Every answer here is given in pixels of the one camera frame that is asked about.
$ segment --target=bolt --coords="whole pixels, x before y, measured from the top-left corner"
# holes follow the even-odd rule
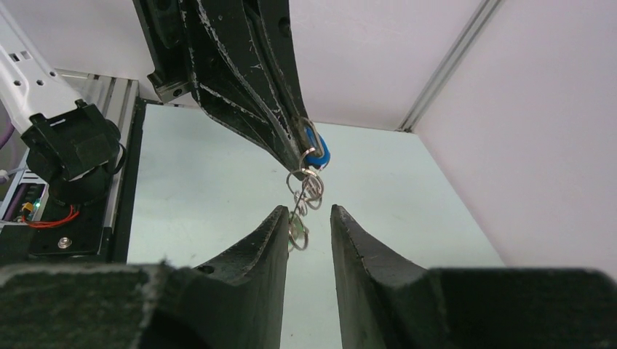
[[[69,238],[60,238],[60,240],[58,241],[58,247],[60,247],[61,249],[66,249],[72,243],[73,242]]]

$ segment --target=white panel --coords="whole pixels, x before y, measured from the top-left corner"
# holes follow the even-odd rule
[[[505,1],[416,132],[510,265],[617,277],[617,1]]]
[[[290,0],[317,121],[396,129],[480,0]]]
[[[57,68],[138,79],[154,69],[131,0],[3,0]],[[290,0],[309,115],[396,129],[480,0]],[[187,103],[184,96],[176,103]]]
[[[77,108],[81,96],[49,66],[0,2],[0,100],[23,134],[30,117],[46,119]]]
[[[132,0],[2,1],[52,66],[139,79],[146,97],[155,97],[146,78],[154,65]]]

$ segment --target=scratched black surface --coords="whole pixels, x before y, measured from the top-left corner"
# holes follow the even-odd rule
[[[617,286],[604,273],[424,270],[341,206],[331,224],[344,348],[617,348]]]
[[[287,169],[297,169],[310,144],[292,37],[284,25],[288,1],[183,0],[180,9],[195,101]]]

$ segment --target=blue keychain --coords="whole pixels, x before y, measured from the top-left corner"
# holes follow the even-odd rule
[[[315,148],[318,148],[315,134],[310,127],[306,127],[306,135],[308,135],[308,138],[311,141],[311,145],[313,145]],[[330,151],[328,150],[326,142],[324,141],[321,135],[319,136],[319,141],[321,142],[322,148],[324,151],[323,156],[320,158],[316,156],[312,156],[311,154],[306,156],[306,163],[317,169],[324,166],[325,164],[328,163],[328,161],[330,161]]]

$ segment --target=red wire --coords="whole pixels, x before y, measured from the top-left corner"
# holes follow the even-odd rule
[[[55,222],[26,222],[28,226],[32,228],[56,228],[63,224],[66,224],[75,219],[75,217],[79,216],[79,211],[75,210],[75,207],[71,205],[71,211],[68,213],[68,216],[64,217],[61,220]]]

